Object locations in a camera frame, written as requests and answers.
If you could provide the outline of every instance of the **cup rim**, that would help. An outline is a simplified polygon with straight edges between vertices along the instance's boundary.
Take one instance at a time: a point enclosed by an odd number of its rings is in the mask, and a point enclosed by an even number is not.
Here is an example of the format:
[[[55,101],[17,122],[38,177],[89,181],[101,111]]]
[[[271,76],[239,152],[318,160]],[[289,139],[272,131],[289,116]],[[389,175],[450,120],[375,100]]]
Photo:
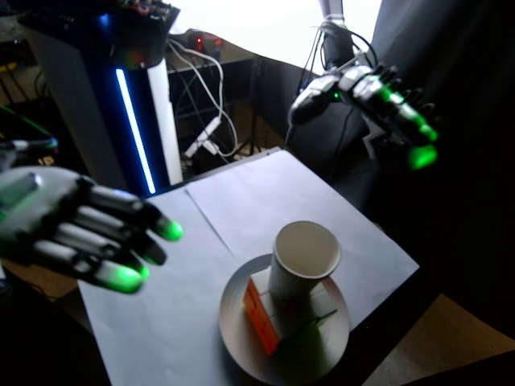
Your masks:
[[[332,264],[332,266],[327,270],[326,273],[323,273],[323,274],[317,275],[317,276],[303,275],[301,273],[295,272],[293,269],[288,268],[282,262],[281,257],[279,256],[279,254],[277,252],[277,238],[278,238],[279,234],[284,230],[284,228],[289,227],[293,224],[301,224],[301,223],[315,225],[316,227],[322,228],[324,231],[329,232],[331,234],[331,236],[334,237],[334,239],[336,241],[336,245],[338,247],[338,258]],[[282,227],[281,230],[279,231],[279,233],[277,234],[277,236],[275,237],[275,239],[274,239],[274,256],[276,257],[275,260],[279,263],[281,268],[285,269],[287,272],[291,273],[292,275],[294,275],[296,277],[301,277],[302,279],[320,280],[320,279],[323,279],[323,278],[329,276],[331,273],[333,273],[335,271],[336,267],[338,266],[338,264],[340,263],[340,261],[341,261],[341,245],[340,245],[340,242],[338,241],[338,239],[336,239],[336,236],[329,229],[325,228],[324,226],[314,223],[313,221],[307,221],[307,220],[294,221],[293,223],[286,224],[284,227]]]

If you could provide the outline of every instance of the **paper sheet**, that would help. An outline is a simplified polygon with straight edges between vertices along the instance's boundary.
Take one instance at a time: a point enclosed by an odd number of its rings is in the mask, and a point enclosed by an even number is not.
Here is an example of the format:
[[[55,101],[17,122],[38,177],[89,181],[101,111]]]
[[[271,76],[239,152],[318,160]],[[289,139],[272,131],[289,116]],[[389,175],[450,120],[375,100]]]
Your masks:
[[[150,267],[135,295],[80,283],[113,386],[248,384],[228,358],[218,329],[225,284],[249,259],[270,253],[295,220],[330,229],[344,255],[333,278],[351,325],[383,302],[417,265],[392,240],[286,152],[220,172],[151,199],[184,227],[179,243]]]
[[[323,21],[317,0],[170,0],[181,9],[171,33],[190,28],[220,36],[247,51],[304,67]],[[372,41],[381,0],[346,0],[347,27]],[[323,72],[319,58],[314,72]]]
[[[333,232],[343,255],[332,278],[347,301],[351,329],[418,267],[286,151],[191,183],[187,191],[240,264],[271,253],[275,236],[288,223],[310,220]]]

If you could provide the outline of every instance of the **white cup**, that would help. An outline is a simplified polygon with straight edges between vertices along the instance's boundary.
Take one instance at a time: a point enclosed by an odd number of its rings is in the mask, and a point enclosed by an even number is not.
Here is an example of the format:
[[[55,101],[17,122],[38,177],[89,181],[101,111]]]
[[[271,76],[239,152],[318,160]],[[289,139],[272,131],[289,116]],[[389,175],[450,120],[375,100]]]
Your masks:
[[[285,300],[305,297],[335,270],[340,259],[338,240],[322,225],[288,224],[275,238],[270,293]]]

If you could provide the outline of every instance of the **black curtain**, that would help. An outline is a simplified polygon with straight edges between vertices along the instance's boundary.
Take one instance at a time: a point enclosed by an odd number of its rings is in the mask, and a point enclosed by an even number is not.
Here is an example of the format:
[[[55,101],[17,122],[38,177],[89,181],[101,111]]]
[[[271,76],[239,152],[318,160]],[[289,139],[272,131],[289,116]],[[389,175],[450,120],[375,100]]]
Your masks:
[[[478,318],[515,338],[511,2],[383,0],[373,45],[443,116],[439,161],[381,169],[366,213]]]

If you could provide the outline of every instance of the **white cable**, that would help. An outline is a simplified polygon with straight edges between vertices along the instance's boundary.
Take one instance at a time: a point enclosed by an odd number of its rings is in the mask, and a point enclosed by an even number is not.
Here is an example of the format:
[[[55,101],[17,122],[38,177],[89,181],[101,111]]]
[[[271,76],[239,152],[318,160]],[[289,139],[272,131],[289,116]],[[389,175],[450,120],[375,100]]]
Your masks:
[[[219,99],[220,103],[217,103],[215,101],[215,97],[211,94],[211,91],[209,90],[209,87],[206,85],[206,83],[204,81],[204,78],[202,77],[200,72],[196,69],[195,65],[192,64],[189,60],[185,59],[182,55],[180,55],[179,52],[175,49],[174,44],[177,45],[177,47],[179,47],[179,49],[181,51],[190,53],[192,55],[197,55],[197,56],[199,56],[201,58],[209,60],[209,61],[213,62],[218,67],[218,72],[220,73],[220,83],[219,83],[219,87],[218,87],[218,99]],[[212,58],[211,56],[202,54],[202,53],[197,52],[197,51],[189,50],[189,49],[185,48],[182,44],[177,43],[174,40],[170,40],[168,42],[168,45],[170,46],[171,50],[177,55],[177,57],[181,61],[183,61],[185,64],[187,64],[188,67],[190,67],[193,70],[193,72],[196,74],[196,76],[199,78],[199,81],[202,84],[202,87],[204,87],[204,89],[206,90],[206,93],[208,94],[209,99],[211,99],[211,102],[218,109],[218,117],[221,118],[222,115],[223,115],[227,119],[227,121],[229,122],[231,130],[233,132],[234,147],[228,153],[222,153],[220,150],[218,150],[218,154],[221,155],[222,157],[230,157],[231,155],[236,153],[236,150],[238,149],[238,136],[237,136],[236,128],[234,127],[234,124],[233,124],[233,120],[224,111],[224,108],[223,108],[223,103],[224,103],[224,100],[223,100],[224,70],[222,69],[222,66],[220,65],[220,63],[216,59]]]

